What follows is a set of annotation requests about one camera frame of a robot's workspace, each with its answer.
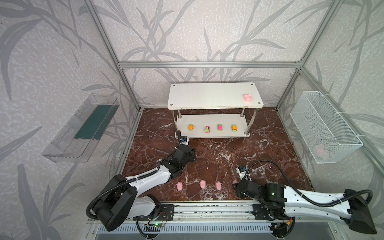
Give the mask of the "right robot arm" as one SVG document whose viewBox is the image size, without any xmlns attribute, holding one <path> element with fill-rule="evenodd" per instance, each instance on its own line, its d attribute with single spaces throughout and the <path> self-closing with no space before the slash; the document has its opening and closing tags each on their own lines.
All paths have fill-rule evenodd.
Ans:
<svg viewBox="0 0 384 240">
<path fill-rule="evenodd" d="M 290 220 L 294 218 L 322 219 L 345 223 L 350 230 L 367 235 L 377 234 L 369 209 L 373 193 L 370 190 L 327 194 L 301 191 L 281 184 L 259 185 L 242 179 L 234 184 L 241 199 L 257 201 L 253 215 L 256 220 Z"/>
</svg>

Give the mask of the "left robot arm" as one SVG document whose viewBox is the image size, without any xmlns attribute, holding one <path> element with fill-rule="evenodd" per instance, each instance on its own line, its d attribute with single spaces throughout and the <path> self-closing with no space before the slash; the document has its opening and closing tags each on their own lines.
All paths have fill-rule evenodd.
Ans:
<svg viewBox="0 0 384 240">
<path fill-rule="evenodd" d="M 185 166 L 195 161 L 196 150 L 180 145 L 150 171 L 131 177 L 114 176 L 87 206 L 87 217 L 101 221 L 107 231 L 113 231 L 126 219 L 158 216 L 161 203 L 155 197 L 141 195 L 178 178 Z"/>
</svg>

